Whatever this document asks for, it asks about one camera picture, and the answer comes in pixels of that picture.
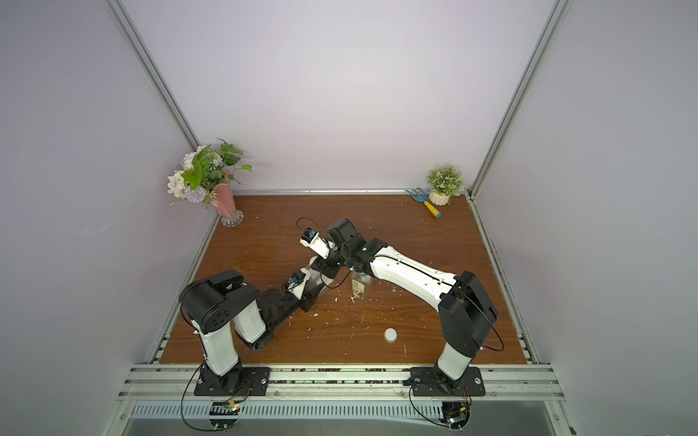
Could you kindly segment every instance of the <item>white bottle cap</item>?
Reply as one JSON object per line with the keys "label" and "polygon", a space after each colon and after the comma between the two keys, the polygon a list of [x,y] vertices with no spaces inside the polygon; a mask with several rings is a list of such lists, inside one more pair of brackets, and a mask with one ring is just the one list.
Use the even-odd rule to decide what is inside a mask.
{"label": "white bottle cap", "polygon": [[385,340],[389,343],[393,343],[397,340],[397,332],[395,331],[395,329],[387,329],[383,336],[385,337]]}

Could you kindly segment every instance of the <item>bottle label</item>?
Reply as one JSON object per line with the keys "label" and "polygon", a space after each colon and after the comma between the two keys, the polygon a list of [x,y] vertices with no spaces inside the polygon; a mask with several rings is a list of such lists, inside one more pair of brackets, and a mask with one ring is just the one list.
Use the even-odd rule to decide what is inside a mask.
{"label": "bottle label", "polygon": [[351,287],[352,291],[354,292],[354,296],[363,299],[364,298],[364,284],[352,279],[351,280]]}

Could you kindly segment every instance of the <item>white wall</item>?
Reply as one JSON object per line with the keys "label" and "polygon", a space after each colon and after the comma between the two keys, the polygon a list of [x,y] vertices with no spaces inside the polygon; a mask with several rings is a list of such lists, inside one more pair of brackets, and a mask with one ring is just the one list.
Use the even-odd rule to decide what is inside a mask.
{"label": "white wall", "polygon": [[477,174],[553,0],[124,0],[242,188],[425,186]]}
{"label": "white wall", "polygon": [[575,0],[478,204],[583,435],[695,435],[698,3]]}
{"label": "white wall", "polygon": [[211,216],[188,151],[94,0],[0,3],[0,433],[95,435]]}

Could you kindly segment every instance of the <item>yellow handle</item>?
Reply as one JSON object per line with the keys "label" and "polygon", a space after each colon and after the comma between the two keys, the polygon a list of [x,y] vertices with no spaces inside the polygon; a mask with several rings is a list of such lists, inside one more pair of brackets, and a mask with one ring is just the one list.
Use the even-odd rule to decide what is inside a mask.
{"label": "yellow handle", "polygon": [[426,206],[427,209],[429,209],[429,211],[430,211],[431,213],[433,213],[433,215],[434,215],[435,217],[437,217],[437,218],[441,217],[441,212],[437,211],[437,210],[436,210],[436,207],[431,206],[431,203],[429,203],[429,202],[424,202],[424,205]]}

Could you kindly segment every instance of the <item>potted plant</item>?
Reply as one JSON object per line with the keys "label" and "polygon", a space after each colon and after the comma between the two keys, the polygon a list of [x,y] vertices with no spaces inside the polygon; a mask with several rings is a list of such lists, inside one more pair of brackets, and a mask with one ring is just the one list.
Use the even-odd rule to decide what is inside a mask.
{"label": "potted plant", "polygon": [[460,195],[463,190],[463,173],[455,165],[447,163],[438,165],[426,174],[431,183],[429,201],[437,206],[443,206],[451,201],[451,196]]}
{"label": "potted plant", "polygon": [[180,170],[168,176],[168,193],[178,199],[176,202],[188,200],[213,207],[226,227],[240,224],[244,214],[235,208],[230,181],[235,180],[235,170],[252,171],[251,165],[237,167],[241,156],[242,151],[226,141],[218,151],[210,145],[200,145],[196,151],[184,155]]}

